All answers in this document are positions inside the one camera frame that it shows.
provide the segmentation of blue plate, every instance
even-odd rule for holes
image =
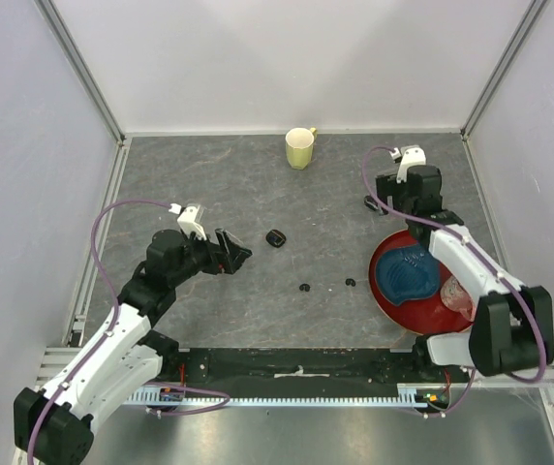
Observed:
[[[439,262],[419,244],[387,250],[376,264],[376,282],[393,305],[431,297],[441,287]]]

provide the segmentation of mug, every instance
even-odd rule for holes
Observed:
[[[286,157],[295,170],[303,170],[312,161],[316,128],[294,128],[286,134]]]

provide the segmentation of white wall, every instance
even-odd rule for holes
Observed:
[[[59,344],[114,142],[32,0],[0,1],[0,464]]]
[[[56,0],[128,132],[459,128],[529,0]]]
[[[554,305],[554,1],[473,136],[510,268]]]

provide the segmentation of round red plate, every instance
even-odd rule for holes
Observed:
[[[435,332],[460,332],[471,326],[471,322],[465,320],[462,315],[447,309],[441,302],[439,293],[436,292],[423,300],[407,300],[399,307],[391,304],[381,293],[376,283],[376,263],[387,250],[397,249],[416,244],[408,231],[400,231],[390,235],[378,246],[369,269],[369,282],[372,294],[378,302],[381,310],[394,322],[405,329],[417,334],[431,334]],[[441,287],[451,273],[441,263]]]

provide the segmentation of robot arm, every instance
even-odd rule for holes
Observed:
[[[391,157],[400,168],[396,174],[376,178],[378,198],[385,204],[390,199],[399,212],[443,225],[441,229],[406,221],[411,236],[451,271],[477,309],[470,332],[419,336],[415,351],[427,363],[474,366],[484,376],[538,366],[539,348],[533,331],[522,307],[502,283],[504,279],[527,303],[542,336],[546,363],[552,363],[554,335],[548,291],[527,287],[502,269],[475,242],[463,221],[443,208],[441,171],[426,165],[420,147],[395,149]],[[512,325],[512,316],[518,325]]]
[[[15,444],[27,450],[36,419],[51,396],[55,399],[36,443],[35,456],[45,463],[78,464],[108,417],[142,385],[161,372],[164,351],[177,343],[152,329],[176,300],[176,287],[199,272],[234,274],[252,254],[224,230],[212,243],[200,224],[202,208],[189,205],[178,217],[181,232],[154,234],[146,260],[136,268],[118,297],[114,311],[62,372],[35,392],[25,388],[15,400]],[[99,340],[104,342],[95,350]],[[74,378],[68,373],[87,356]]]

